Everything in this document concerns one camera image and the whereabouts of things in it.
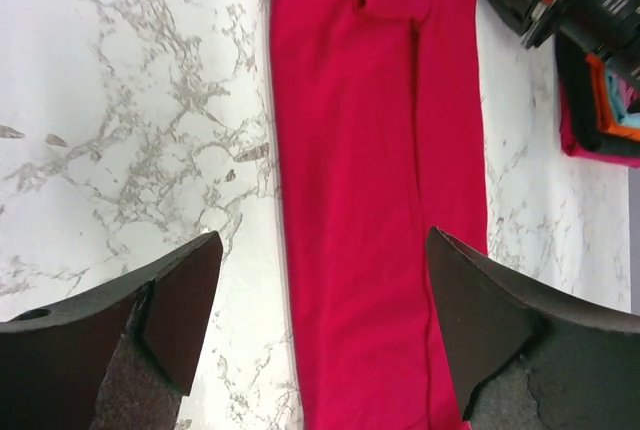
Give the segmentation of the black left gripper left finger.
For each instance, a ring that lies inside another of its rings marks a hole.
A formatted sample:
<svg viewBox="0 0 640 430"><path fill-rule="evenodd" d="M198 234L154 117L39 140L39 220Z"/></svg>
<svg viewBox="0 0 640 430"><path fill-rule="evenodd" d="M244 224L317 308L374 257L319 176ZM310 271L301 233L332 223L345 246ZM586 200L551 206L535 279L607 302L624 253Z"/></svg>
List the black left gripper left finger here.
<svg viewBox="0 0 640 430"><path fill-rule="evenodd" d="M191 392L223 246L158 260L1 325L4 429L172 429Z"/></svg>

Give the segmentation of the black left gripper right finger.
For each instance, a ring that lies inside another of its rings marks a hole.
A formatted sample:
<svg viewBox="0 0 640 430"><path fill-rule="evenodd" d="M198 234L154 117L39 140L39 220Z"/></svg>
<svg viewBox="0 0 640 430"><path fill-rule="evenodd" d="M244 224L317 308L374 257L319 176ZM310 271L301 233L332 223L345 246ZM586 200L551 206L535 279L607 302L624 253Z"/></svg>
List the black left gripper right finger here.
<svg viewBox="0 0 640 430"><path fill-rule="evenodd" d="M639 426L639 318L430 229L426 253L461 418L474 429Z"/></svg>

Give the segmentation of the red t shirt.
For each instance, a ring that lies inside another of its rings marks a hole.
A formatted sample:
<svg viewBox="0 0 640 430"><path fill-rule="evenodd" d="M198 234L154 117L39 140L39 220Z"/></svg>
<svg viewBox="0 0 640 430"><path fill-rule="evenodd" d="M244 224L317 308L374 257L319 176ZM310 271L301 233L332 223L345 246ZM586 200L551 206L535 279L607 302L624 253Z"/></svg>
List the red t shirt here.
<svg viewBox="0 0 640 430"><path fill-rule="evenodd" d="M297 376L309 429L460 429L428 277L487 247L476 0L272 0Z"/></svg>

